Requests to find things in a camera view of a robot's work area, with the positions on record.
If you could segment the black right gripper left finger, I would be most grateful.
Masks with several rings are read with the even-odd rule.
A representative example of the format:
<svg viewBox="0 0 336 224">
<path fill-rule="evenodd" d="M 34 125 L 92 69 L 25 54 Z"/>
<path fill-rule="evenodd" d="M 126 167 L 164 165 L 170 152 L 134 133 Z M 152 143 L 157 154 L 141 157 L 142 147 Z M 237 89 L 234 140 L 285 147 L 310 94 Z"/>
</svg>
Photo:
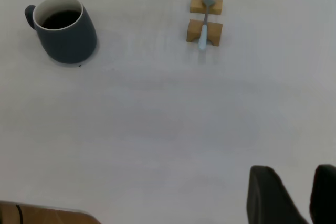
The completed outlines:
<svg viewBox="0 0 336 224">
<path fill-rule="evenodd" d="M 268 166 L 252 166 L 247 194 L 249 223 L 307 223 L 278 174 Z"/>
</svg>

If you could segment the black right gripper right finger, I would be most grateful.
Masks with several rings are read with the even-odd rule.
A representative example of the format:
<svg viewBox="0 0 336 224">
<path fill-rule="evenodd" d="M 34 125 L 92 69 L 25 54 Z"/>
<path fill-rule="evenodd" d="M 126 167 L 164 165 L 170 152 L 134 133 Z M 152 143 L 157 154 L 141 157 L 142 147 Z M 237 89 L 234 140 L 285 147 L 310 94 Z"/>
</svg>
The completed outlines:
<svg viewBox="0 0 336 224">
<path fill-rule="evenodd" d="M 335 223 L 335 166 L 317 167 L 309 210 L 313 223 Z"/>
</svg>

